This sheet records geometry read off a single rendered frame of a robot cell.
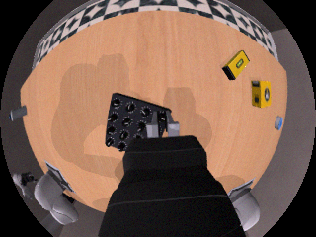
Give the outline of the yellow pocket level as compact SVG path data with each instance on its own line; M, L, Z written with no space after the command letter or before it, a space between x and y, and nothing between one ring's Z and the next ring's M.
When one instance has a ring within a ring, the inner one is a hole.
M244 70L246 64L250 62L248 55L245 54L244 50L238 51L228 63L222 67L222 71L225 72L225 75L228 76L229 80L234 80L238 75L241 74L241 71Z

